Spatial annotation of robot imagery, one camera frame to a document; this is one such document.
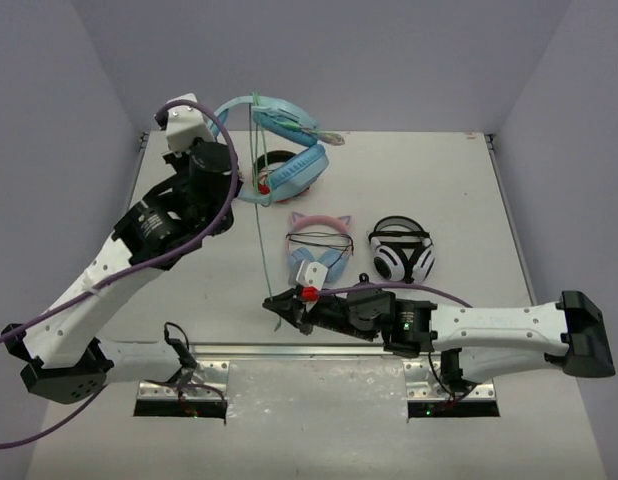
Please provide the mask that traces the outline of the light blue headphones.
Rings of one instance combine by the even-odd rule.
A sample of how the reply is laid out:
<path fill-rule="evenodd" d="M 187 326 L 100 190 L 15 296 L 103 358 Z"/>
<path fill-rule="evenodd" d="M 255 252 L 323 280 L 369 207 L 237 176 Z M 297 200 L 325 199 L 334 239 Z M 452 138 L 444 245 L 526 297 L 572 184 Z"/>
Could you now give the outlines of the light blue headphones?
<path fill-rule="evenodd" d="M 343 143 L 340 135 L 323 131 L 305 110 L 280 98 L 257 93 L 239 96 L 225 102 L 215 115 L 225 122 L 230 111 L 239 105 L 248 107 L 259 134 L 269 132 L 301 148 L 298 152 L 265 148 L 252 161 L 255 185 L 243 187 L 238 193 L 242 201 L 265 206 L 300 195 L 329 166 L 324 145 Z"/>

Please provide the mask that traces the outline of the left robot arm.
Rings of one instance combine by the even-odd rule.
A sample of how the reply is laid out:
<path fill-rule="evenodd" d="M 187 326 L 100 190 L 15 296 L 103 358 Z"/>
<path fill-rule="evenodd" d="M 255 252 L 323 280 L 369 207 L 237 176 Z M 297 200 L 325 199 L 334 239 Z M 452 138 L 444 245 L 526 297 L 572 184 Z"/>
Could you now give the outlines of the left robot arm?
<path fill-rule="evenodd" d="M 207 236 L 231 228 L 239 183 L 228 146 L 195 140 L 168 154 L 174 173 L 152 187 L 115 224 L 95 259 L 31 326 L 2 332 L 8 353 L 22 361 L 26 390 L 69 405 L 106 385 L 150 381 L 187 386 L 198 369 L 187 343 L 169 334 L 155 342 L 100 338 L 103 327 L 149 283 L 198 250 Z"/>

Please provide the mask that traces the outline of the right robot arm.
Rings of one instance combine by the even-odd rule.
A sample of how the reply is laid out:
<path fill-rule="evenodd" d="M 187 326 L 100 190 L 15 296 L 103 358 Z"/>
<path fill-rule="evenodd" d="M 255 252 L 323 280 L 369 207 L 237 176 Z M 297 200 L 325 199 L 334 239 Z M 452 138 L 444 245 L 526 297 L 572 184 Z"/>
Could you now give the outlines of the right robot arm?
<path fill-rule="evenodd" d="M 583 292 L 512 308 L 478 308 L 448 293 L 442 302 L 404 299 L 402 284 L 362 281 L 318 290 L 292 287 L 263 301 L 264 309 L 309 335 L 316 328 L 360 340 L 380 340 L 404 359 L 438 353 L 434 377 L 451 395 L 487 380 L 557 369 L 576 378 L 615 375 L 602 311 Z"/>

